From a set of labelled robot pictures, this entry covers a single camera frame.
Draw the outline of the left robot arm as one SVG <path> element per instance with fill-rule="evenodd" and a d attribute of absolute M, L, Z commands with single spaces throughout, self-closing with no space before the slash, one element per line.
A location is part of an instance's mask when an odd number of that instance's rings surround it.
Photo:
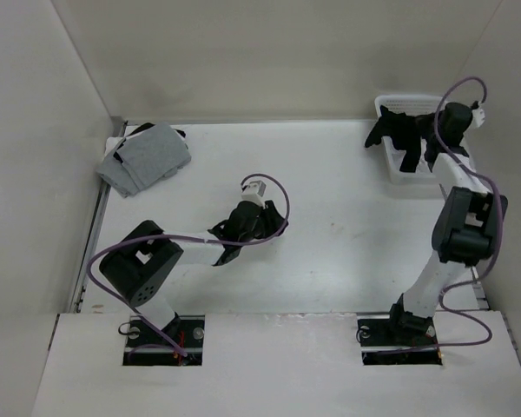
<path fill-rule="evenodd" d="M 148 239 L 110 251 L 101 259 L 99 271 L 123 300 L 149 321 L 149 338 L 165 347 L 175 341 L 181 322 L 161 293 L 172 270 L 177 266 L 226 265 L 239 256 L 245 243 L 279 236 L 287 225 L 288 220 L 271 200 L 261 205 L 242 201 L 226 220 L 187 240 L 169 238 L 160 226 L 147 220 L 124 240 Z"/>

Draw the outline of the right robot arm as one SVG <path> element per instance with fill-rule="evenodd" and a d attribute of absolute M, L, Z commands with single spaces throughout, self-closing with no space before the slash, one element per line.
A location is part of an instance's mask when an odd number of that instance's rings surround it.
<path fill-rule="evenodd" d="M 501 248 L 508 199 L 496 183 L 476 172 L 462 144 L 465 132 L 485 119 L 479 102 L 449 102 L 416 126 L 426 140 L 425 162 L 445 192 L 431 237 L 432 254 L 415 283 L 392 305 L 387 337 L 407 351 L 438 348 L 433 317 L 445 294 L 462 287 L 458 278 L 487 261 L 494 267 Z"/>

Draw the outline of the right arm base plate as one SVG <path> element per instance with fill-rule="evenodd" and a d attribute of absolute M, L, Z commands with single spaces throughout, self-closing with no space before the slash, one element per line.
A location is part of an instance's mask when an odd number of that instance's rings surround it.
<path fill-rule="evenodd" d="M 367 366 L 442 365 L 433 328 L 420 333 L 392 330 L 387 316 L 361 316 L 356 332 L 361 359 Z"/>

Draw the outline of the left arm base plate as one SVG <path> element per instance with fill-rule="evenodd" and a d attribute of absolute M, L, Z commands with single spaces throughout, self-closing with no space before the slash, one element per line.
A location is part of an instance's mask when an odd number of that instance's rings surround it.
<path fill-rule="evenodd" d="M 129 367 L 196 367 L 202 364 L 205 316 L 184 315 L 168 326 L 168 334 L 188 355 L 182 356 L 136 316 L 118 327 L 125 338 L 122 364 Z"/>

